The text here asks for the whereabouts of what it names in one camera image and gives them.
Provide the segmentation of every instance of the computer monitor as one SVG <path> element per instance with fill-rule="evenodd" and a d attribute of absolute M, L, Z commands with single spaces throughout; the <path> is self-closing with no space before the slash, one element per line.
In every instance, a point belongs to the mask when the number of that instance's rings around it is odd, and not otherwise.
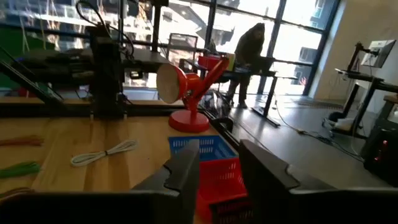
<path fill-rule="evenodd" d="M 390 54 L 396 40 L 378 40 L 372 41 L 369 50 L 379 52 L 378 56 L 365 54 L 361 65 L 381 68 Z"/>

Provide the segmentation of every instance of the wooden table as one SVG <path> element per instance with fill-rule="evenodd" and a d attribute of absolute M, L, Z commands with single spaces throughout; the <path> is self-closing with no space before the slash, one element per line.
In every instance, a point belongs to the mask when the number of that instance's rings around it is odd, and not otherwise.
<path fill-rule="evenodd" d="M 35 102 L 34 98 L 0 98 L 0 102 Z M 162 104 L 161 101 L 132 101 Z M 167 116 L 130 117 L 120 121 L 90 121 L 89 118 L 0 119 L 1 139 L 36 134 L 42 146 L 0 147 L 0 168 L 24 161 L 38 162 L 38 174 L 0 179 L 0 192 L 30 187 L 38 192 L 125 192 L 153 174 L 170 158 L 168 137 L 216 135 L 213 128 L 200 133 L 172 129 Z M 73 156 L 103 151 L 127 139 L 135 139 L 135 150 L 104 157 L 83 167 L 72 167 Z"/>

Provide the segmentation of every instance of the chair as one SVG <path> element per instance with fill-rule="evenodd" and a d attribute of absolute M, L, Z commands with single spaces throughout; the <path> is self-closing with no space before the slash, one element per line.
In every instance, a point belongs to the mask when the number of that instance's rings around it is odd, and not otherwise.
<path fill-rule="evenodd" d="M 192 72 L 191 68 L 185 67 L 183 59 L 195 60 L 198 37 L 188 34 L 171 33 L 167 45 L 166 58 L 173 65 L 178 66 L 184 72 Z"/>

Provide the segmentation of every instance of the black frame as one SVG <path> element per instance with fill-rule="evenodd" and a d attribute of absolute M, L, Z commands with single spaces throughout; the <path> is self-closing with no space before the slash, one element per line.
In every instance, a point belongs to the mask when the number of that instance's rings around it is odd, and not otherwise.
<path fill-rule="evenodd" d="M 124 3 L 127 0 L 119 0 L 119 28 L 120 30 L 123 30 L 123 24 L 124 24 L 124 18 L 123 18 L 123 6 Z M 331 29 L 331 25 L 333 23 L 333 20 L 336 16 L 336 12 L 338 9 L 338 6 L 340 4 L 341 0 L 335 0 L 333 7 L 331 9 L 330 15 L 329 15 L 329 19 L 328 22 L 326 23 L 325 29 L 318 29 L 318 28 L 314 28 L 314 27 L 310 27 L 310 26 L 303 26 L 301 24 L 295 24 L 293 22 L 289 22 L 289 21 L 285 21 L 283 20 L 283 15 L 284 15 L 284 10 L 286 7 L 286 3 L 288 0 L 280 0 L 279 2 L 279 7 L 277 10 L 277 14 L 276 17 L 269 17 L 269 16 L 263 16 L 260 14 L 256 14 L 253 12 L 247 12 L 247 11 L 242 11 L 240 9 L 236 9 L 230 6 L 225 6 L 222 4 L 218 4 L 217 0 L 181 0 L 181 1 L 185 1 L 185 2 L 192 2 L 195 4 L 201 4 L 203 6 L 208 6 L 209 7 L 209 16 L 208 16 L 208 27 L 206 30 L 206 36 L 205 36 L 205 46 L 208 45 L 210 43 L 211 40 L 211 33 L 213 31 L 213 25 L 214 25 L 214 21 L 215 21 L 215 14 L 216 14 L 216 10 L 217 9 L 221 9 L 224 11 L 229 11 L 229 12 L 237 12 L 240 14 L 245 14 L 245 15 L 249 15 L 249 16 L 254 16 L 254 17 L 260 17 L 263 19 L 267 19 L 269 21 L 274 22 L 274 28 L 272 30 L 272 34 L 271 34 L 271 40 L 269 42 L 269 46 L 268 46 L 268 51 L 267 51 L 267 57 L 273 57 L 274 54 L 274 49 L 275 49 L 275 45 L 276 45 L 276 41 L 277 41 L 277 37 L 278 37 L 278 33 L 279 33 L 279 28 L 281 24 L 285 24 L 285 25 L 290 25 L 290 26 L 295 26 L 295 27 L 299 27 L 301 29 L 304 30 L 308 30 L 310 32 L 316 32 L 318 34 L 321 34 L 321 40 L 320 43 L 318 45 L 318 49 L 317 49 L 317 54 L 315 56 L 315 59 L 313 61 L 313 63 L 309 64 L 309 63 L 302 63 L 302 62 L 295 62 L 295 61 L 286 61 L 286 60 L 280 60 L 280 59 L 276 59 L 275 62 L 282 62 L 282 63 L 289 63 L 289 64 L 294 64 L 294 65 L 303 65 L 303 66 L 307 66 L 307 67 L 311 67 L 311 72 L 310 72 L 310 76 L 308 78 L 308 83 L 305 85 L 303 94 L 304 96 L 307 96 L 309 94 L 311 85 L 313 83 L 313 79 L 315 77 L 315 73 L 316 70 L 318 68 L 319 65 L 319 61 L 320 58 L 322 56 L 323 53 L 323 49 L 325 48 L 326 45 L 326 41 L 327 38 L 329 36 L 330 33 L 330 29 Z M 154 30 L 152 33 L 152 42 L 145 42 L 145 41 L 140 41 L 140 40 L 133 40 L 133 43 L 136 45 L 144 45 L 144 46 L 149 46 L 152 47 L 152 51 L 153 52 L 158 52 L 158 47 L 162 47 L 162 48 L 167 48 L 167 44 L 161 44 L 159 43 L 158 37 L 159 37 L 159 25 L 160 25 L 160 9 L 161 6 L 154 4 Z M 8 28 L 13 28 L 13 29 L 20 29 L 19 26 L 14 26 L 14 25 L 10 25 L 10 24 L 0 24 L 0 27 L 8 27 Z M 38 28 L 33 28 L 33 27 L 25 27 L 25 31 L 27 32 L 35 32 L 38 34 L 41 34 L 41 30 Z M 78 34 L 78 33 L 69 33 L 69 32 L 60 32 L 57 30 L 44 30 L 45 34 L 55 34 L 55 35 L 64 35 L 64 36 L 69 36 L 69 37 L 79 37 L 79 38 L 83 38 L 83 39 L 88 39 L 88 35 L 87 34 Z M 122 35 L 118 36 L 118 40 L 119 41 L 123 41 L 125 42 L 125 40 L 123 40 Z M 196 52 L 203 52 L 203 49 L 194 49 L 192 48 L 193 51 Z M 264 87 L 266 84 L 266 78 L 262 77 L 259 83 L 259 88 L 257 90 L 257 94 L 262 95 L 263 91 L 264 91 Z"/>

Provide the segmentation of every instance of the floor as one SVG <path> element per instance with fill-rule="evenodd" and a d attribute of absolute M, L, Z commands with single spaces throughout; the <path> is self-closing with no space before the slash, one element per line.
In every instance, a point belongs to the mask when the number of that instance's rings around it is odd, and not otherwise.
<path fill-rule="evenodd" d="M 124 92 L 132 100 L 156 100 L 157 92 L 149 90 L 126 90 Z M 76 98 L 76 93 L 62 93 L 65 98 Z M 264 97 L 248 95 L 246 103 L 249 107 L 264 102 Z M 280 115 L 289 125 L 306 131 L 316 131 L 328 136 L 328 131 L 321 127 L 322 118 L 334 110 L 324 108 L 309 108 L 294 103 L 300 96 L 277 96 Z M 234 119 L 233 134 L 237 139 L 249 139 L 256 144 L 268 148 L 277 157 L 302 169 L 308 174 L 339 189 L 349 187 L 389 187 L 385 182 L 370 174 L 363 164 L 332 146 L 326 145 L 314 138 L 298 135 L 285 125 L 275 110 L 270 110 L 269 116 L 279 121 L 282 126 L 274 128 L 262 117 L 250 109 L 233 108 L 230 116 Z M 363 119 L 364 131 L 369 134 L 373 126 L 375 114 L 367 113 Z M 364 141 L 348 136 L 335 136 L 335 141 L 346 150 L 359 153 Z"/>

